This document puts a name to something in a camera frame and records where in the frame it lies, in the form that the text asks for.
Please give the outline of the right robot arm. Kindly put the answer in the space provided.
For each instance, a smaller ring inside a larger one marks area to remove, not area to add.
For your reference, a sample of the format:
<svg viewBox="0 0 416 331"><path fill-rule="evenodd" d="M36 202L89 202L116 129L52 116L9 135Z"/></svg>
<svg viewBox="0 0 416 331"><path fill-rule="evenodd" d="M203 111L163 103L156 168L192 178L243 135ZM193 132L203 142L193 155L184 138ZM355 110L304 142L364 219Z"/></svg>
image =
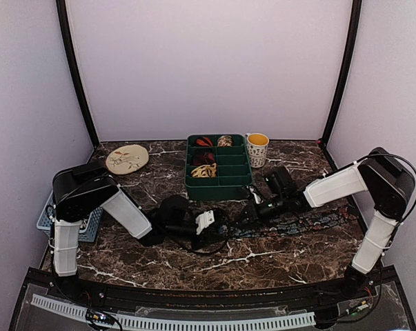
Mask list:
<svg viewBox="0 0 416 331"><path fill-rule="evenodd" d="M416 206L416 167L407 159L374 148L367 155L302 187L281 168L268 178L275 189L265 199L249 189L250 202L240 218L269 221L283 214L310 212L343 198L364 195L372 203L372 219L364 238L339 284L345 299L354 299L366 287L366 276L390 248L398 227Z"/></svg>

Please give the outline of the dark floral necktie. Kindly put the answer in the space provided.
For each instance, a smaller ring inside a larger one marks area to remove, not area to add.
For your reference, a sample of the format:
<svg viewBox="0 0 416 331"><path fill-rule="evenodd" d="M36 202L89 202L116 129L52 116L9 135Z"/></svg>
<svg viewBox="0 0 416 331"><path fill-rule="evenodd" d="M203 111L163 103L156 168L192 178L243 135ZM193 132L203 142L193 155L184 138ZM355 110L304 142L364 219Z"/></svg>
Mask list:
<svg viewBox="0 0 416 331"><path fill-rule="evenodd" d="M286 213L268 221L241 219L245 207L221 209L230 219L230 237L233 239L290 236L316 232L344 225L359 216L353 205L330 204L305 213Z"/></svg>

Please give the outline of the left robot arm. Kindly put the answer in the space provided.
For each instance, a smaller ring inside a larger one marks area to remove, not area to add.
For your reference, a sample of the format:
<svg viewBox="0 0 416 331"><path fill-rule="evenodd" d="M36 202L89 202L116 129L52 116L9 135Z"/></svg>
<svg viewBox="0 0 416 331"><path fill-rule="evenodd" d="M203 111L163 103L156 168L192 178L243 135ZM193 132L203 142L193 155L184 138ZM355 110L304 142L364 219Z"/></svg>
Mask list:
<svg viewBox="0 0 416 331"><path fill-rule="evenodd" d="M170 239L189 253L207 256L220 252L230 238L230 218L224 210L196 214L187 199L172 195L145 212L100 161L56 173L52 193L48 212L53 222L52 268L60 277L58 291L70 301L84 295L82 282L73 277L79 232L82 221L97 209L109 214L144 247Z"/></svg>

